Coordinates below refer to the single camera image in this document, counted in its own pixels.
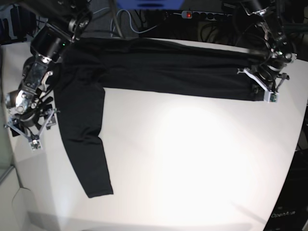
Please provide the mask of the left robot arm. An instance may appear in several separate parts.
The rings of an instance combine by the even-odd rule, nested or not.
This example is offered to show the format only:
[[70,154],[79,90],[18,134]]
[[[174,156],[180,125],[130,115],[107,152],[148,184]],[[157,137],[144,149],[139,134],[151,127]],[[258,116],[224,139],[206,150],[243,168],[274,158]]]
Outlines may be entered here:
[[263,89],[263,101],[275,103],[278,99],[278,89],[289,79],[282,70],[296,59],[284,32],[279,10],[273,9],[273,0],[224,0],[224,3],[241,5],[248,16],[260,18],[256,26],[262,28],[264,36],[261,39],[267,47],[264,61],[250,68],[239,69],[238,73],[246,74]]

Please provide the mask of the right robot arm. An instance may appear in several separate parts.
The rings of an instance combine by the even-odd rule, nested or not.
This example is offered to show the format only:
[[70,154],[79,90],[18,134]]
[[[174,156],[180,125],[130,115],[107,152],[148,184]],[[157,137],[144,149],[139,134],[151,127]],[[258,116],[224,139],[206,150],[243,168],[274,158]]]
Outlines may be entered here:
[[41,134],[58,125],[67,154],[104,156],[99,137],[105,90],[119,65],[103,64],[116,48],[100,49],[107,40],[85,38],[93,13],[88,0],[23,0],[21,6],[46,18],[30,44],[17,90],[7,93],[6,126],[26,138],[31,149],[42,148]]

